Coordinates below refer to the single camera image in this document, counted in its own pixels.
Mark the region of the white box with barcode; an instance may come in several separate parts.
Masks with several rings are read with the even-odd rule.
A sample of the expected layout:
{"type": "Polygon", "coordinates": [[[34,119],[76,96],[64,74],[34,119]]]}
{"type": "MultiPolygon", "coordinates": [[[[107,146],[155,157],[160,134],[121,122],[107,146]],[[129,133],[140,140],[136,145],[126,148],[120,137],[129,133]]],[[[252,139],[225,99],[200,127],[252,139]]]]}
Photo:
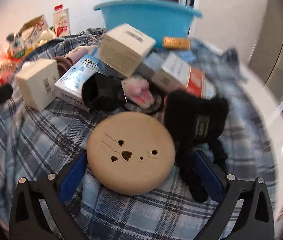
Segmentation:
{"type": "Polygon", "coordinates": [[[38,112],[56,98],[54,85],[60,78],[56,60],[38,59],[27,62],[15,78],[24,103],[38,112]]]}

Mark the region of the black fuzzy hair scrunchie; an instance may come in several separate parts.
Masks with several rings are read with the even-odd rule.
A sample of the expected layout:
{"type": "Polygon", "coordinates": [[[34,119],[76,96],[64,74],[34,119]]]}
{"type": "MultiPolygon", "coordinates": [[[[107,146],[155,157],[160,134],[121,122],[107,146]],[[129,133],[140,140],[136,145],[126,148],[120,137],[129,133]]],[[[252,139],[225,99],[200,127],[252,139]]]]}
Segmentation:
{"type": "Polygon", "coordinates": [[[209,195],[195,169],[192,149],[207,144],[213,153],[214,164],[226,172],[228,156],[219,137],[224,131],[228,113],[229,103],[225,98],[197,98],[184,90],[175,90],[166,97],[164,125],[177,145],[179,174],[196,202],[207,201],[209,195]]]}

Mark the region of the round tan silicone lid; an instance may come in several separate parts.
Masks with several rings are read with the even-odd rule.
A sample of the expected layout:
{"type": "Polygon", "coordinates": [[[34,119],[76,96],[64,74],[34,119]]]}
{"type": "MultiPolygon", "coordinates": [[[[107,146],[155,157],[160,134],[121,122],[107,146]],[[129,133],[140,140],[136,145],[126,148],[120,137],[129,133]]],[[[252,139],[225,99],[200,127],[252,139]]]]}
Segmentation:
{"type": "Polygon", "coordinates": [[[176,150],[169,131],[152,116],[123,112],[93,129],[87,161],[108,189],[129,196],[159,187],[171,173],[176,150]]]}

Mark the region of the red white cigarette carton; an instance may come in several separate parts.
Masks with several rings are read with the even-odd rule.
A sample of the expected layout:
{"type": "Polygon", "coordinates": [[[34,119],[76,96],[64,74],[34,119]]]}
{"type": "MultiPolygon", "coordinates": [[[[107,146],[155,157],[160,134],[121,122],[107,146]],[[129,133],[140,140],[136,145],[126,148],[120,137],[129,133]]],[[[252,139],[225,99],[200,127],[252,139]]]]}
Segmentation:
{"type": "Polygon", "coordinates": [[[166,93],[183,89],[205,99],[212,99],[217,94],[215,86],[202,70],[192,67],[174,52],[168,54],[151,81],[166,93]]]}

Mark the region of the white square box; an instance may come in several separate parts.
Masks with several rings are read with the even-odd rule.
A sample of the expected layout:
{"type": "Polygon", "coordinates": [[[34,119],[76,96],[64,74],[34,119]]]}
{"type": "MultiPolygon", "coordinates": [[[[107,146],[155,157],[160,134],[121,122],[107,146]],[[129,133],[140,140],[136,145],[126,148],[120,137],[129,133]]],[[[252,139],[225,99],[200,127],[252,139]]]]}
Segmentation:
{"type": "Polygon", "coordinates": [[[106,33],[99,59],[123,76],[130,77],[155,44],[155,39],[125,23],[106,33]]]}

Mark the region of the red snack bag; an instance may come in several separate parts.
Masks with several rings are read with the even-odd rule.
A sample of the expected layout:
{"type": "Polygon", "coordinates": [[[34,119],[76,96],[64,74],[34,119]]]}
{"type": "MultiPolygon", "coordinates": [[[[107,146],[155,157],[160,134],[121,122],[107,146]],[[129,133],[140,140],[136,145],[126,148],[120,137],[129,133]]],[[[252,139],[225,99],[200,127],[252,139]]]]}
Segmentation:
{"type": "Polygon", "coordinates": [[[0,87],[11,80],[19,60],[12,59],[6,49],[0,45],[0,87]]]}

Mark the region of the green white paper cup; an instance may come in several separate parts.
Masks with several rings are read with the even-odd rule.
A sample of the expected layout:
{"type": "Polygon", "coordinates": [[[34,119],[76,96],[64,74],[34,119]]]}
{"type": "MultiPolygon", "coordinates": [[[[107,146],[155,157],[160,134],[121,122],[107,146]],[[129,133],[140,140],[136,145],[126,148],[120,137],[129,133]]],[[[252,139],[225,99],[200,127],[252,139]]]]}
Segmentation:
{"type": "Polygon", "coordinates": [[[6,40],[9,42],[9,54],[14,59],[21,59],[26,53],[24,41],[21,35],[10,33],[6,40]]]}

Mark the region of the open cardboard box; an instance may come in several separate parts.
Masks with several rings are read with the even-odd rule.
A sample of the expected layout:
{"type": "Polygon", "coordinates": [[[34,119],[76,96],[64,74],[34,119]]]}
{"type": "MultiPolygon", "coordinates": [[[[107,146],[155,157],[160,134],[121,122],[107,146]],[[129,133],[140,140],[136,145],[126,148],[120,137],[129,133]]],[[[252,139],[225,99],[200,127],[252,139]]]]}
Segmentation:
{"type": "Polygon", "coordinates": [[[24,46],[30,48],[47,28],[48,23],[45,16],[40,15],[26,22],[18,31],[18,36],[22,37],[24,46]]]}

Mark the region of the Raison blue white box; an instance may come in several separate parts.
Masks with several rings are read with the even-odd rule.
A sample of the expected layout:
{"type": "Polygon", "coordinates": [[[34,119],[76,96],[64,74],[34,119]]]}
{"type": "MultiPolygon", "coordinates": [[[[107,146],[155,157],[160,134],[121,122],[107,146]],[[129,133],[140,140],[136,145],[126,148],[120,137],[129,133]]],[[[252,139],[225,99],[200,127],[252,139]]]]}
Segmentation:
{"type": "Polygon", "coordinates": [[[101,61],[91,55],[84,55],[55,83],[55,95],[57,98],[71,105],[89,112],[85,106],[81,91],[83,84],[95,73],[103,73],[100,69],[101,61]]]}

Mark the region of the pink rolled mat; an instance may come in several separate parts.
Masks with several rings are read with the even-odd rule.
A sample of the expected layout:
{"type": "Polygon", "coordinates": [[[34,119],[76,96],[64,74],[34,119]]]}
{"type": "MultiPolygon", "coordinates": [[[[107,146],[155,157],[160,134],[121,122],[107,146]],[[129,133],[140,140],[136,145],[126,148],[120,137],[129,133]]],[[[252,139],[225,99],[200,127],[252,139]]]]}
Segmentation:
{"type": "Polygon", "coordinates": [[[84,55],[88,54],[94,49],[88,46],[79,46],[65,56],[56,56],[54,60],[57,63],[60,77],[62,77],[75,63],[77,63],[84,55]]]}

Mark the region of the strawberry milk bottle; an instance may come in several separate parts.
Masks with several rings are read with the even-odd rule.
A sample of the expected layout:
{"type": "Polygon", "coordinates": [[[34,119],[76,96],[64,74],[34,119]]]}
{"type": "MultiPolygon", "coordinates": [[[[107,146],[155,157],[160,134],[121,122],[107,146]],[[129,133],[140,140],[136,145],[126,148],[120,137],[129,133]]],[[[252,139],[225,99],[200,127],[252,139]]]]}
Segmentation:
{"type": "Polygon", "coordinates": [[[64,8],[62,4],[54,8],[53,26],[57,37],[64,37],[71,34],[68,8],[64,8]]]}

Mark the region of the beige refrigerator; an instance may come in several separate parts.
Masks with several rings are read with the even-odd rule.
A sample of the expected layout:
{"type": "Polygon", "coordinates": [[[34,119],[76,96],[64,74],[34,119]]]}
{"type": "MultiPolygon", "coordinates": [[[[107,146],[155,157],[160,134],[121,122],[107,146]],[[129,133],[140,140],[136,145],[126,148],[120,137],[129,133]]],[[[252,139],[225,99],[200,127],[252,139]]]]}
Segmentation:
{"type": "Polygon", "coordinates": [[[266,14],[249,67],[268,87],[283,111],[283,0],[267,0],[266,14]]]}

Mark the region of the gold wrapped packet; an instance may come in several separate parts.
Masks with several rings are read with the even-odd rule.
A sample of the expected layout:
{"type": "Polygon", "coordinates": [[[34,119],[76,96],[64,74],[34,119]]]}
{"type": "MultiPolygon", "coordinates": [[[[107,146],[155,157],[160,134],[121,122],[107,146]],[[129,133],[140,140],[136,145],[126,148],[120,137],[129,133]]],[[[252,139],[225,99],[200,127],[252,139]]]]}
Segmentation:
{"type": "Polygon", "coordinates": [[[162,46],[167,49],[190,50],[191,42],[188,38],[163,37],[162,46]]]}

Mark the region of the blue plastic basin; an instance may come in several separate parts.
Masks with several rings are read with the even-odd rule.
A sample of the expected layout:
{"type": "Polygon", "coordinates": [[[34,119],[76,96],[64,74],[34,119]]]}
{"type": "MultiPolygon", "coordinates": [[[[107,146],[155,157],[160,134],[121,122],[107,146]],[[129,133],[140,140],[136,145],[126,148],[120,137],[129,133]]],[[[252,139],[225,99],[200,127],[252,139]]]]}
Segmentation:
{"type": "Polygon", "coordinates": [[[202,18],[201,11],[168,0],[110,1],[93,10],[101,11],[107,29],[127,23],[154,38],[157,48],[164,37],[187,37],[193,19],[202,18]]]}

